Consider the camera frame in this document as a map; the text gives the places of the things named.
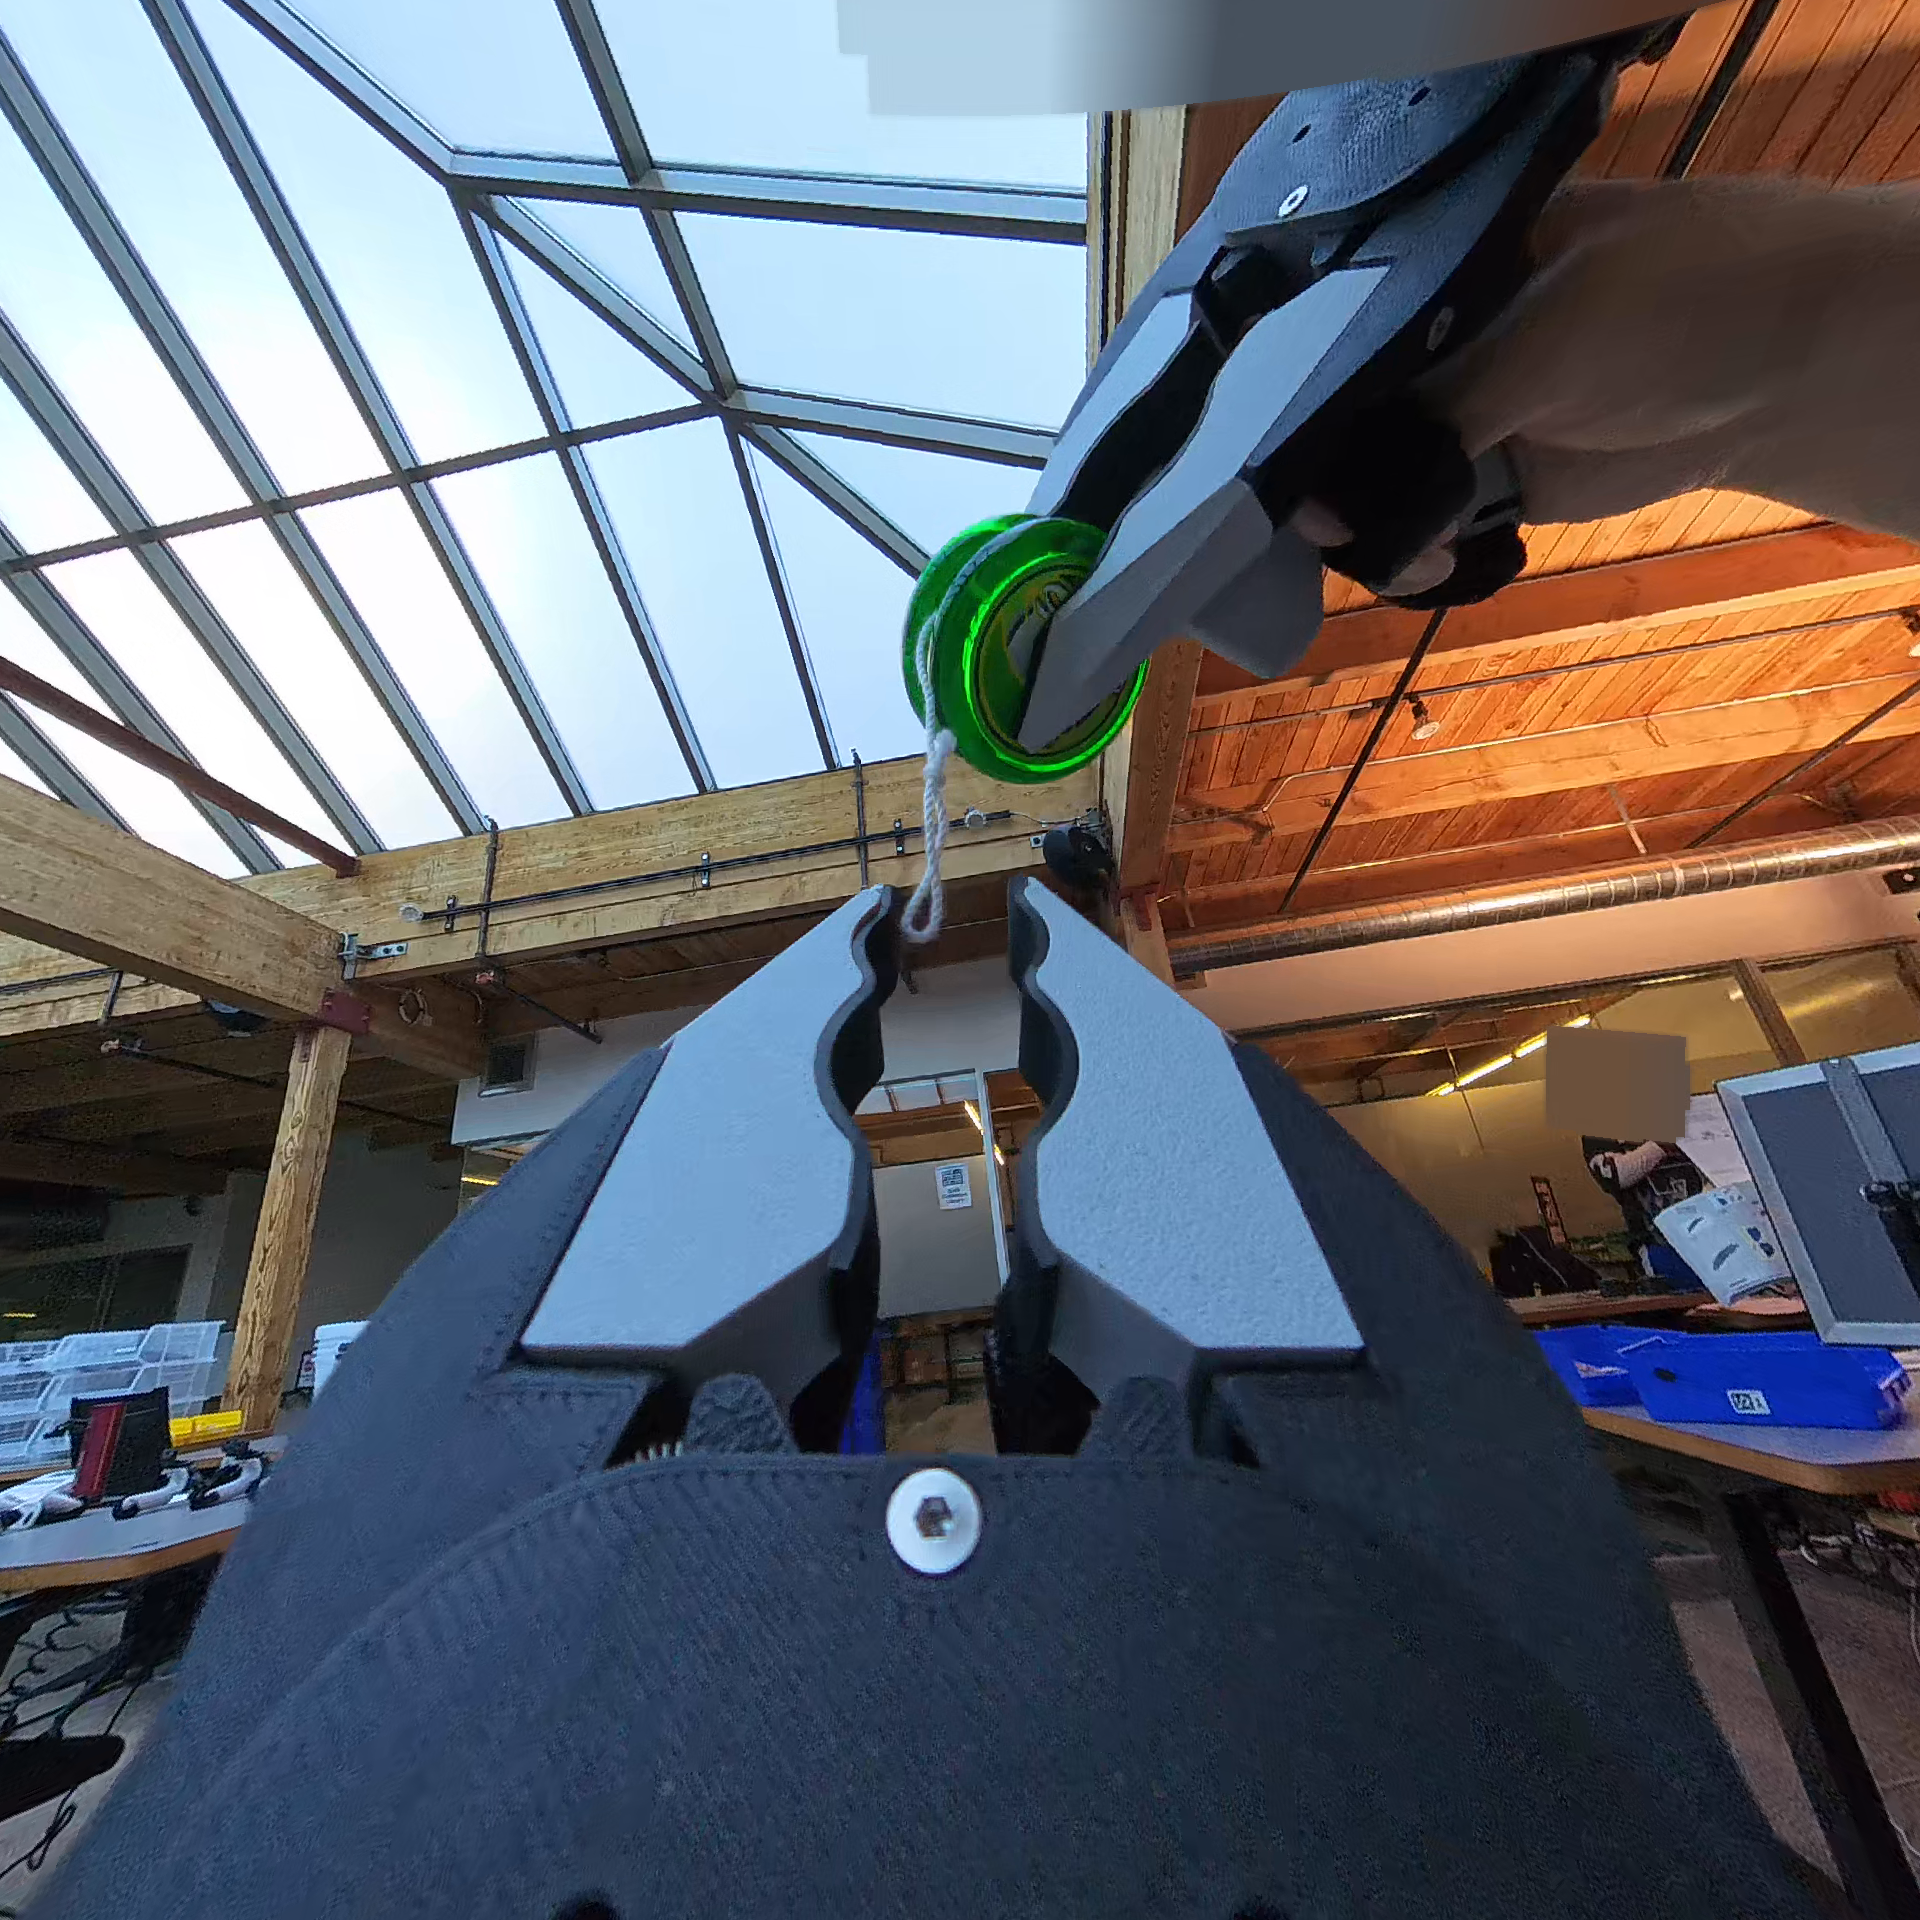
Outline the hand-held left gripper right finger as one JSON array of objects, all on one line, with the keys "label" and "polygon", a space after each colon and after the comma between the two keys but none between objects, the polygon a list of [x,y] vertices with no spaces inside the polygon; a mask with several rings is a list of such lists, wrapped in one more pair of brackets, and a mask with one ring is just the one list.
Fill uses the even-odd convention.
[{"label": "hand-held left gripper right finger", "polygon": [[1041,1122],[993,1327],[997,1450],[1076,1451],[1133,1379],[1164,1380],[1203,1428],[1220,1379],[1357,1365],[1353,1312],[1224,1031],[1038,879],[1012,883],[1008,927]]}]

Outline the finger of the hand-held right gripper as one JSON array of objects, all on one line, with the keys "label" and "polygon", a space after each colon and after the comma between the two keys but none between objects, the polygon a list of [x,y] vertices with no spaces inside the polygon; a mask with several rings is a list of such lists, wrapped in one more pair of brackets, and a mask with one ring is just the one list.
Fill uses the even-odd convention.
[{"label": "finger of the hand-held right gripper", "polygon": [[1098,357],[1026,512],[1110,531],[1187,444],[1220,362],[1190,287],[1131,312]]},{"label": "finger of the hand-held right gripper", "polygon": [[1120,517],[1088,581],[1050,621],[1018,735],[1024,750],[1042,751],[1085,719],[1261,557],[1274,523],[1243,470],[1385,275],[1333,271],[1232,349],[1182,450]]}]

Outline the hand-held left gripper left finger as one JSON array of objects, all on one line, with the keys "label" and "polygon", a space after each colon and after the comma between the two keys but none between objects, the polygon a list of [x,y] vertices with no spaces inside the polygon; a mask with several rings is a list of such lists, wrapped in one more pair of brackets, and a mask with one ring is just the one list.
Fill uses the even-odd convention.
[{"label": "hand-held left gripper left finger", "polygon": [[634,1362],[686,1396],[754,1375],[805,1451],[846,1447],[881,1292],[857,1106],[896,981],[896,890],[874,884],[661,1047],[529,1360]]}]

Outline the green transparent yoyo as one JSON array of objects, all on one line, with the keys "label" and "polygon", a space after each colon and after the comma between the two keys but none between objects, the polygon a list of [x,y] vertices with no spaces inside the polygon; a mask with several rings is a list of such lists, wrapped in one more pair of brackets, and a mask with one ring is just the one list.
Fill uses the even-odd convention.
[{"label": "green transparent yoyo", "polygon": [[1051,619],[1091,576],[1106,533],[1082,519],[1008,512],[973,520],[925,562],[902,616],[902,684],[916,718],[957,758],[1006,783],[1091,765],[1126,727],[1148,668],[1041,747],[1019,743]]}]

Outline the person's right hand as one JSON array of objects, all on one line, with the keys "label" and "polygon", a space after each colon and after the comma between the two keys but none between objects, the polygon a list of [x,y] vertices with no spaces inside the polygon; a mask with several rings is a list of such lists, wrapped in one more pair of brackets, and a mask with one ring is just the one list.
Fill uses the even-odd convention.
[{"label": "person's right hand", "polygon": [[1528,520],[1718,490],[1918,540],[1916,182],[1572,182],[1532,252],[1426,381]]}]

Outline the black horizontal conduit pipe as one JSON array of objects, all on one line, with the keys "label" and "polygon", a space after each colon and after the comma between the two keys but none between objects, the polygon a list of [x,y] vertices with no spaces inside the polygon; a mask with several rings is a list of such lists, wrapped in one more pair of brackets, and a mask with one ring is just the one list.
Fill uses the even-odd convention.
[{"label": "black horizontal conduit pipe", "polygon": [[[1069,821],[1042,821],[1041,816],[1026,816],[1022,812],[1012,812],[1010,806],[984,812],[979,806],[965,812],[961,821],[962,831],[986,831],[998,824],[1034,824],[1041,831],[1028,836],[1030,847],[1044,847],[1050,835],[1066,835],[1072,836],[1078,831],[1099,855],[1114,863],[1114,835],[1109,831],[1109,823],[1098,816],[1094,812],[1084,812],[1072,816]],[[462,922],[492,922],[494,916],[502,914],[507,908],[515,906],[556,906],[562,901],[578,901],[592,895],[606,895],[614,892],[627,892],[634,887],[645,887],[653,883],[670,883],[670,879],[691,879],[692,890],[712,892],[713,883],[722,876],[734,872],[754,872],[758,868],[782,866],[792,861],[802,861],[811,858],[840,858],[851,852],[854,858],[854,872],[869,876],[874,868],[874,860],[878,855],[886,855],[892,860],[905,860],[909,852],[923,850],[925,831],[923,827],[909,824],[902,818],[886,823],[883,831],[854,831],[834,838],[826,838],[819,844],[805,844],[795,847],[771,847],[761,852],[746,852],[746,855],[713,855],[699,852],[697,860],[684,861],[680,866],[653,868],[653,870],[634,870],[620,872],[613,878],[601,879],[577,879],[556,887],[545,887],[531,893],[520,895],[500,895],[486,893],[480,899],[462,901],[460,895],[449,895],[441,908],[433,912],[422,912],[418,923],[435,926],[443,932],[453,932]]]}]

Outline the white printed plastic bag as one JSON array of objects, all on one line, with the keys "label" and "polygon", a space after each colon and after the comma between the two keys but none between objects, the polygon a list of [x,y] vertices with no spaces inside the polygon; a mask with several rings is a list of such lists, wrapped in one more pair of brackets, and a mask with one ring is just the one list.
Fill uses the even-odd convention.
[{"label": "white printed plastic bag", "polygon": [[1718,1308],[1738,1309],[1797,1284],[1782,1242],[1753,1182],[1694,1192],[1660,1212],[1650,1228]]}]

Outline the labelled blue plastic bin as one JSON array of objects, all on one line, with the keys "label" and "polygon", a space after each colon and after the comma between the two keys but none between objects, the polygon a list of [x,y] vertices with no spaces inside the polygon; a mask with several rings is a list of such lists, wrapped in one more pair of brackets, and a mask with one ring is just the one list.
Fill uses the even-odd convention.
[{"label": "labelled blue plastic bin", "polygon": [[1889,1430],[1912,1391],[1892,1350],[1835,1348],[1813,1333],[1658,1333],[1625,1341],[1618,1362],[1664,1423]]}]

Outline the grey framed panel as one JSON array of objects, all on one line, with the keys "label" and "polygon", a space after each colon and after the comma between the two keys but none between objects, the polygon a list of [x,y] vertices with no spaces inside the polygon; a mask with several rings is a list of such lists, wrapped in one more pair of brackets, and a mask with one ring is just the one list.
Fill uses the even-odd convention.
[{"label": "grey framed panel", "polygon": [[1819,1336],[1918,1347],[1918,1045],[1755,1072],[1718,1103]]}]

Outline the stack of clear plastic bins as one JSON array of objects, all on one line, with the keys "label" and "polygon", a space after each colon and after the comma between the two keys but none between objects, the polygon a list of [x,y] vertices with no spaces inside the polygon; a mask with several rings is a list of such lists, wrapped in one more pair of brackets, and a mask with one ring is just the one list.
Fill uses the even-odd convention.
[{"label": "stack of clear plastic bins", "polygon": [[66,1459],[73,1400],[166,1388],[174,1414],[200,1412],[224,1390],[232,1336],[222,1323],[9,1341],[2,1348],[2,1470],[43,1470]]}]

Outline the grey table with black legs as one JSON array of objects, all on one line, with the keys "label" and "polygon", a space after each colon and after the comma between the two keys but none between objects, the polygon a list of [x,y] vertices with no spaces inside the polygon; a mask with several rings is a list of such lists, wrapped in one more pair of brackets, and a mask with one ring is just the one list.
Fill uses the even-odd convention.
[{"label": "grey table with black legs", "polygon": [[1744,1643],[1832,1844],[1840,1883],[1864,1915],[1916,1917],[1916,1876],[1854,1723],[1818,1651],[1763,1500],[1778,1493],[1846,1500],[1913,1494],[1916,1428],[1739,1428],[1661,1423],[1643,1408],[1581,1408],[1614,1459],[1674,1472],[1700,1510]]}]

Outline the red and black device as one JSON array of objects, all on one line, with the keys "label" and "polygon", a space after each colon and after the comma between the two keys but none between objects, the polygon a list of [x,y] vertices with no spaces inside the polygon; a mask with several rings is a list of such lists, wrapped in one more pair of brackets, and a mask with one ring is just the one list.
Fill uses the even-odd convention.
[{"label": "red and black device", "polygon": [[171,1399],[165,1386],[76,1396],[64,1421],[69,1493],[85,1504],[144,1498],[162,1487],[171,1461]]}]

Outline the brown steel pipe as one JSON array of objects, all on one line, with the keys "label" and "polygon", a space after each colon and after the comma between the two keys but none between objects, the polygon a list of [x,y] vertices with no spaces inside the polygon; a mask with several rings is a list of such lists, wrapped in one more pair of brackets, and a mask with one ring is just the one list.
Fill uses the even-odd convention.
[{"label": "brown steel pipe", "polygon": [[69,724],[72,730],[83,732],[85,735],[102,743],[110,751],[118,751],[122,757],[133,758],[134,763],[157,772],[160,776],[178,787],[187,798],[213,805],[224,813],[234,816],[238,823],[256,827],[285,844],[289,847],[298,847],[307,858],[326,866],[333,876],[353,878],[360,872],[362,863],[354,852],[339,847],[324,836],[308,831],[298,823],[280,816],[275,808],[264,806],[260,802],[246,798],[226,782],[208,774],[192,758],[165,750],[144,733],[137,733],[134,730],[88,707],[73,694],[60,691],[56,684],[37,676],[34,671],[6,659],[2,660],[2,691],[9,696],[34,707],[42,714],[48,714],[60,723]]}]

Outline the grey round-edged table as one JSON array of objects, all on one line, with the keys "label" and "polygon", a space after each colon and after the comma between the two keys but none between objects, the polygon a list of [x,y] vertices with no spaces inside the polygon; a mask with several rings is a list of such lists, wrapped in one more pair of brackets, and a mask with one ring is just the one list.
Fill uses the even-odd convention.
[{"label": "grey round-edged table", "polygon": [[2,1540],[2,1598],[77,1592],[192,1567],[229,1552],[249,1520],[252,1493],[192,1506],[187,1493],[155,1494],[131,1518],[96,1504],[69,1520],[6,1527]]}]

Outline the wooden support post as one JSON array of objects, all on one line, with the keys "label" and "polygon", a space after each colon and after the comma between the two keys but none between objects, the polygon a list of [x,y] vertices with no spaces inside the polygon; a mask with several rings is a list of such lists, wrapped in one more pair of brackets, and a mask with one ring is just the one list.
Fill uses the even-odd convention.
[{"label": "wooden support post", "polygon": [[296,1362],[298,1312],[347,1061],[347,1031],[298,1029],[224,1383],[224,1408],[238,1411],[246,1430],[275,1428]]},{"label": "wooden support post", "polygon": [[[1185,228],[1188,108],[1129,109],[1116,128],[1110,320],[1131,320],[1145,311],[1142,287]],[[1201,666],[1203,646],[1195,639],[1179,637],[1158,646],[1129,733],[1114,750],[1105,774],[1118,850],[1118,935],[1126,952],[1166,982],[1173,981],[1173,964],[1161,922],[1161,870]]]}]

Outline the black lighting track rail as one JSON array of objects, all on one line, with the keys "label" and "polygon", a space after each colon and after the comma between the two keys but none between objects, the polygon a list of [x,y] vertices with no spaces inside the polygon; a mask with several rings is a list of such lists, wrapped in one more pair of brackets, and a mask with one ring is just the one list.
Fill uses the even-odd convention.
[{"label": "black lighting track rail", "polygon": [[[1712,71],[1712,79],[1708,83],[1706,91],[1700,94],[1698,102],[1686,117],[1680,135],[1670,144],[1670,152],[1660,172],[1661,181],[1678,181],[1684,179],[1700,144],[1710,138],[1714,122],[1718,119],[1722,109],[1729,102],[1729,96],[1734,91],[1747,62],[1760,47],[1771,18],[1778,11],[1778,2],[1750,2],[1744,7],[1742,18],[1729,39],[1718,63]],[[1333,805],[1329,806],[1325,818],[1314,827],[1313,840],[1308,844],[1302,860],[1293,876],[1288,879],[1288,890],[1280,895],[1277,912],[1288,914],[1302,892],[1313,866],[1322,858],[1333,829],[1339,824],[1342,812],[1348,806],[1353,798],[1355,783],[1370,767],[1370,762],[1376,757],[1384,733],[1393,727],[1398,709],[1408,701],[1413,682],[1420,676],[1438,635],[1450,624],[1450,607],[1435,607],[1425,624],[1422,635],[1413,644],[1404,669],[1398,671],[1396,684],[1393,686],[1389,694],[1376,709],[1376,719],[1364,738],[1363,747],[1357,750],[1353,763],[1346,767],[1342,787],[1337,789]]]}]

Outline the glass skylight with metal frame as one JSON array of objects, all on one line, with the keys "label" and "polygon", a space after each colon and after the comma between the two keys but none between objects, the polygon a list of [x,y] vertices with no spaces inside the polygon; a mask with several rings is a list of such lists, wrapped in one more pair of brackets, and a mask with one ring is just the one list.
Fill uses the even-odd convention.
[{"label": "glass skylight with metal frame", "polygon": [[[1088,349],[1084,123],[833,4],[5,4],[5,659],[368,858],[916,750]],[[305,852],[5,692],[5,774]]]}]

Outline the silver ventilation duct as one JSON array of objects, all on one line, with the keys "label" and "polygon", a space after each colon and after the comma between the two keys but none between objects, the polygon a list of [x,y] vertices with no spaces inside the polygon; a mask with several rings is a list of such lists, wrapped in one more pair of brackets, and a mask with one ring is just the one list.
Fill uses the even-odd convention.
[{"label": "silver ventilation duct", "polygon": [[1916,813],[1844,823],[1734,847],[1650,855],[1550,879],[1509,879],[1389,902],[1345,906],[1238,932],[1169,938],[1178,978],[1460,930],[1553,922],[1628,906],[1724,895],[1768,884],[1909,868],[1918,860]]}]

